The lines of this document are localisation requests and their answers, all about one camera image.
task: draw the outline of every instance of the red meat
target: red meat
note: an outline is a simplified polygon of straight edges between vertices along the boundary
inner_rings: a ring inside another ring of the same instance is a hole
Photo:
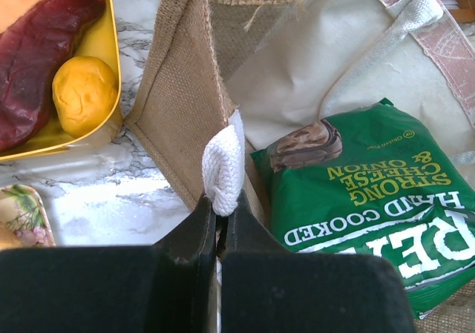
[[[54,75],[104,11],[105,0],[44,0],[0,34],[0,152],[48,123]]]

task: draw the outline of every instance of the bag handle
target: bag handle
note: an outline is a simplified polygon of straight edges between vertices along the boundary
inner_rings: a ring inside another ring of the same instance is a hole
[[[203,153],[205,194],[219,216],[229,216],[238,206],[244,186],[244,157],[243,121],[239,111],[235,111],[229,117],[229,125],[210,140]]]
[[[413,31],[437,22],[444,10],[437,0],[412,0],[400,12],[393,25],[379,40],[335,83],[323,98],[319,119],[332,114],[336,102],[344,95],[348,87],[370,67],[380,62],[393,48]]]

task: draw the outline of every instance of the floral pattern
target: floral pattern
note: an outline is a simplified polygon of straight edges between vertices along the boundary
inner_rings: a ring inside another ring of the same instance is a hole
[[[30,187],[11,185],[0,188],[0,222],[26,247],[55,245],[43,202]]]

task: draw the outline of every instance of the yellow fruit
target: yellow fruit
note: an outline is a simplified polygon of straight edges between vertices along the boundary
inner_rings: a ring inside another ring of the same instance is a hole
[[[114,108],[117,79],[101,59],[76,56],[53,80],[53,101],[66,133],[79,138],[96,129]]]

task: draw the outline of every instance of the marble countertop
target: marble countertop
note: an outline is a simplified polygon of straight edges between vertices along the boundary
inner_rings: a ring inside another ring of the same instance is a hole
[[[114,0],[122,68],[122,109],[140,84],[160,0]],[[0,164],[0,186],[21,183],[43,199],[57,245],[152,244],[189,210],[122,129],[97,151]]]

